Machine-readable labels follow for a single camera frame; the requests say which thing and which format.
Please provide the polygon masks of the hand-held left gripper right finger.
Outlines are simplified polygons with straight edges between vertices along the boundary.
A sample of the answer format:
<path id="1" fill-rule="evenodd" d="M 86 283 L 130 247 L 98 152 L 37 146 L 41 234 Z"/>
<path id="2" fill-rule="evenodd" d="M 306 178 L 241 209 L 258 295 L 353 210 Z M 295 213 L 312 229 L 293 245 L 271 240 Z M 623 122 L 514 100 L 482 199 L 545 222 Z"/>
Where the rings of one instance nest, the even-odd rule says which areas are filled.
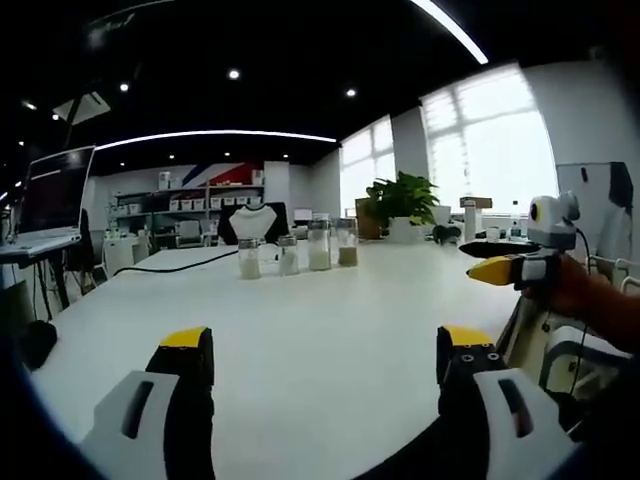
<path id="1" fill-rule="evenodd" d="M 549 479 L 578 449 L 558 404 L 482 331 L 438 328 L 438 414 L 465 478 Z"/>

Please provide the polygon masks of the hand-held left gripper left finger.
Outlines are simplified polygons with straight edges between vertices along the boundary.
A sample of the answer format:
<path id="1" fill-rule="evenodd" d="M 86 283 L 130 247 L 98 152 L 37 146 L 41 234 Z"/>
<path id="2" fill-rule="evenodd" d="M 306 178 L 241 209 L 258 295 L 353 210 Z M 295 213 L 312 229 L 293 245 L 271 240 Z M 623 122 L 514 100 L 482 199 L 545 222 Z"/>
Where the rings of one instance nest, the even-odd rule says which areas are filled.
<path id="1" fill-rule="evenodd" d="M 163 339 L 94 408 L 80 451 L 107 479 L 213 479 L 212 331 Z"/>

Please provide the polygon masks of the person's right hand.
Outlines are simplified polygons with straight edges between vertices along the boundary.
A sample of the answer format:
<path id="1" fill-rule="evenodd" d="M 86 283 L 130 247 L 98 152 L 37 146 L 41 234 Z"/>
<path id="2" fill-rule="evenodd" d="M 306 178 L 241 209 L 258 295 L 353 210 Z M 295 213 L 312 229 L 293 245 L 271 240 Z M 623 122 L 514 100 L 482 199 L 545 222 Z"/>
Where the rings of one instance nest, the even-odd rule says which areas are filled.
<path id="1" fill-rule="evenodd" d="M 568 318 L 586 320 L 594 292 L 600 287 L 610 286 L 605 276 L 591 274 L 573 257 L 562 254 L 555 283 L 549 294 L 550 310 Z"/>

